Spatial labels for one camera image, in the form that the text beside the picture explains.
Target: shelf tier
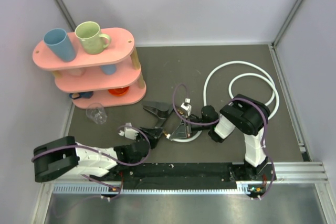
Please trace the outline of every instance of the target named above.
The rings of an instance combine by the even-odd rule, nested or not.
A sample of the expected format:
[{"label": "shelf tier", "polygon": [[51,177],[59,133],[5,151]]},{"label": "shelf tier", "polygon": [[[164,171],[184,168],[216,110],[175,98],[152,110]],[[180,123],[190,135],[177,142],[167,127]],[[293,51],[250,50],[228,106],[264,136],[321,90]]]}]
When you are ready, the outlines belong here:
[{"label": "shelf tier", "polygon": [[76,58],[73,61],[64,62],[60,60],[43,40],[34,49],[33,61],[37,66],[48,71],[93,67],[118,63],[129,56],[135,49],[134,37],[129,31],[116,27],[105,28],[101,31],[103,34],[108,34],[112,42],[107,49],[98,55],[87,54],[75,33],[68,33],[76,51]]},{"label": "shelf tier", "polygon": [[100,67],[89,67],[81,77],[69,75],[66,70],[61,71],[61,77],[55,78],[56,86],[66,93],[116,89],[127,87],[136,82],[141,74],[141,68],[135,70],[131,57],[117,63],[114,74],[104,74]]},{"label": "shelf tier", "polygon": [[81,109],[86,109],[90,104],[96,102],[102,104],[104,107],[121,106],[139,102],[144,97],[145,93],[146,86],[143,89],[140,89],[138,84],[134,83],[130,86],[128,93],[121,97],[115,97],[107,90],[99,90],[95,91],[90,99],[81,98],[73,100],[72,102]]}]

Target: blue object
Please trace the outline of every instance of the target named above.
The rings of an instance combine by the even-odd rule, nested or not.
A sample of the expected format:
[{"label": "blue object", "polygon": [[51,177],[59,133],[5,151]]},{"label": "blue object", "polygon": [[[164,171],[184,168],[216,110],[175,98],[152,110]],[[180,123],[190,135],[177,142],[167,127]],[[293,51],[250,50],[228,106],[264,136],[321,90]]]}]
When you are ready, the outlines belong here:
[{"label": "blue object", "polygon": [[117,70],[115,64],[103,65],[100,68],[105,74],[114,74]]},{"label": "blue object", "polygon": [[80,93],[71,93],[69,94],[69,97],[73,100],[78,98],[86,98],[89,99],[93,96],[93,91],[87,91],[87,92],[80,92]]},{"label": "blue object", "polygon": [[64,29],[55,28],[50,30],[44,36],[44,42],[62,61],[70,62],[75,59],[75,49]]}]

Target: mug handle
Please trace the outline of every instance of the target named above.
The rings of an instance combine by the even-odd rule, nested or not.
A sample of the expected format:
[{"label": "mug handle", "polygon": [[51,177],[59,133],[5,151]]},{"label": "mug handle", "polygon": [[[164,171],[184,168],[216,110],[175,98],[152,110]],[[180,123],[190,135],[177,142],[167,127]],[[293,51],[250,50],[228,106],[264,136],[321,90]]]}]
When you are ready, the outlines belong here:
[{"label": "mug handle", "polygon": [[100,38],[105,38],[107,39],[109,42],[107,44],[104,45],[104,48],[107,48],[110,44],[111,44],[111,37],[107,34],[100,34],[99,35]]}]

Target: gray tabletop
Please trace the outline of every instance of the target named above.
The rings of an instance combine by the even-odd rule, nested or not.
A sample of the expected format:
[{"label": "gray tabletop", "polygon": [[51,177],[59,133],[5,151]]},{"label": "gray tabletop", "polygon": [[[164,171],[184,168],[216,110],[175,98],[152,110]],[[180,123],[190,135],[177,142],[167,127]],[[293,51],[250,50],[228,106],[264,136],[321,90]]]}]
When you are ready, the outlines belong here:
[{"label": "gray tabletop", "polygon": [[[269,121],[266,147],[275,162],[302,161],[302,156],[281,91],[279,80],[267,45],[252,46],[185,46],[138,48],[147,93],[143,100],[171,102],[173,89],[179,83],[187,85],[193,113],[203,106],[203,85],[209,73],[218,65],[232,60],[254,63],[265,69],[274,79],[280,95],[280,107]],[[207,89],[207,102],[219,111],[229,100],[228,85],[232,78],[257,70],[243,65],[227,66],[213,75]],[[241,93],[261,102],[271,96],[271,88],[261,79],[244,77],[233,85],[233,94]],[[176,104],[181,104],[185,91],[179,90]],[[95,147],[113,147],[132,143],[118,135],[117,128],[126,122],[135,127],[153,127],[154,116],[142,109],[141,103],[106,108],[108,120],[96,125],[86,118],[85,110],[75,108],[69,135],[76,141]],[[172,132],[179,124],[171,115],[165,129]],[[162,137],[147,162],[241,162],[245,155],[243,134],[235,129],[223,142],[216,143],[206,132],[190,143],[171,142]]]}]

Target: white wall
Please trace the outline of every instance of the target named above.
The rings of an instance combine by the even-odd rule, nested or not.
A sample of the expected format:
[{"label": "white wall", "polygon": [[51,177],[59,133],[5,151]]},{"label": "white wall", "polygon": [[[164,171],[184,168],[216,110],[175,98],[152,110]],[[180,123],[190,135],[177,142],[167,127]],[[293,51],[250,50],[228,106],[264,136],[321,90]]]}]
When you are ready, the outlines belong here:
[{"label": "white wall", "polygon": [[137,45],[273,41],[295,0],[64,0],[75,22],[130,30]]},{"label": "white wall", "polygon": [[312,157],[336,193],[336,1],[305,0],[278,52]]},{"label": "white wall", "polygon": [[0,19],[0,223],[29,223],[40,186],[33,149],[60,137],[70,106],[31,56],[48,30],[67,25],[53,0],[1,0]]}]

